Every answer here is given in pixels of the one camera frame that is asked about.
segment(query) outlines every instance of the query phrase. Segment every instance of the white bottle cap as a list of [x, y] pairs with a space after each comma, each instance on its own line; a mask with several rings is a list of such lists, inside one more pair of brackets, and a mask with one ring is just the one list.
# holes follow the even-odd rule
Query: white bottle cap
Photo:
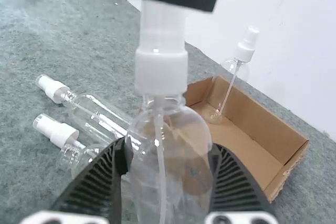
[[70, 90], [68, 86], [60, 81], [55, 81], [45, 74], [38, 76], [35, 84], [46, 93], [47, 97], [57, 104], [62, 103], [61, 95]]
[[254, 51], [256, 50], [258, 35], [259, 29], [249, 26], [236, 47], [234, 58], [243, 62], [250, 62]]
[[79, 131], [66, 123], [57, 122], [55, 119], [41, 114], [35, 118], [33, 128], [50, 139], [50, 141], [59, 148], [68, 143], [79, 148], [85, 148], [77, 141]]
[[180, 7], [142, 0], [140, 43], [135, 53], [135, 89], [141, 94], [186, 91], [188, 53]]

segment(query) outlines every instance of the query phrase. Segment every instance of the bottle base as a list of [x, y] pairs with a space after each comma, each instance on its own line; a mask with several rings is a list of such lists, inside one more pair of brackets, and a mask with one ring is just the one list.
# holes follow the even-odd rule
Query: bottle base
[[223, 123], [223, 115], [219, 113], [218, 110], [213, 108], [205, 108], [201, 112], [201, 116], [211, 124], [222, 124]]

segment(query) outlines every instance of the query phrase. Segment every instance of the spray bottle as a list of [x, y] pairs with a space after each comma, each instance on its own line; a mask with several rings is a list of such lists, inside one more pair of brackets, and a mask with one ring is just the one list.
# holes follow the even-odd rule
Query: spray bottle
[[45, 74], [37, 77], [35, 83], [54, 103], [67, 107], [70, 119], [91, 136], [86, 145], [108, 146], [126, 135], [131, 117], [95, 94], [76, 94]]
[[184, 44], [183, 11], [143, 0], [135, 89], [144, 102], [125, 138], [140, 224], [198, 223], [209, 207], [211, 134], [182, 97], [187, 88]]
[[216, 108], [214, 110], [207, 108], [202, 112], [202, 116], [207, 122], [211, 124], [222, 124], [223, 117], [225, 116], [225, 105], [236, 77], [240, 78], [242, 81], [247, 81], [248, 79], [248, 63], [251, 61], [256, 50], [258, 36], [258, 28], [253, 26], [247, 27], [247, 30], [236, 47], [233, 57], [221, 62], [220, 67], [230, 72], [232, 74], [232, 78], [228, 89], [225, 91], [223, 90], [220, 103], [216, 106]]
[[[72, 178], [89, 165], [106, 146], [101, 144], [83, 145], [79, 140], [79, 131], [66, 123], [60, 123], [46, 114], [40, 114], [33, 121], [33, 128], [60, 148], [57, 167], [70, 170]], [[122, 197], [132, 200], [130, 182], [127, 175], [122, 176]]]

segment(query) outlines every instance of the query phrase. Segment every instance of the open cardboard box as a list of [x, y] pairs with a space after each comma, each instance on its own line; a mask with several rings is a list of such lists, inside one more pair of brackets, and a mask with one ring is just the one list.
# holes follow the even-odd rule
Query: open cardboard box
[[[216, 108], [229, 83], [212, 77], [188, 86], [187, 106], [200, 115]], [[309, 142], [280, 118], [235, 87], [221, 125], [207, 123], [212, 140], [231, 150], [254, 176], [269, 201], [282, 190], [291, 170], [301, 161]]]

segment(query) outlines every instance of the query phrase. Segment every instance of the bottle neck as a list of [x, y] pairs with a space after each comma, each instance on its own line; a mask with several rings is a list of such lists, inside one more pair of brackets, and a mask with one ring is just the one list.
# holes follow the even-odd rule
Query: bottle neck
[[68, 170], [75, 167], [78, 164], [81, 154], [82, 151], [80, 148], [75, 147], [72, 144], [66, 144], [59, 153], [57, 162], [58, 168]]
[[240, 66], [247, 64], [246, 61], [239, 60], [236, 57], [233, 58], [233, 60], [237, 63], [237, 65], [240, 65]]
[[[164, 110], [174, 110], [185, 105], [184, 97], [179, 95], [167, 95], [159, 98], [161, 100], [160, 107]], [[142, 96], [142, 110], [155, 109], [158, 105], [158, 97], [145, 94]]]
[[61, 95], [62, 104], [65, 107], [71, 106], [74, 99], [77, 97], [77, 94], [72, 92], [71, 90], [67, 90], [65, 93], [62, 93]]

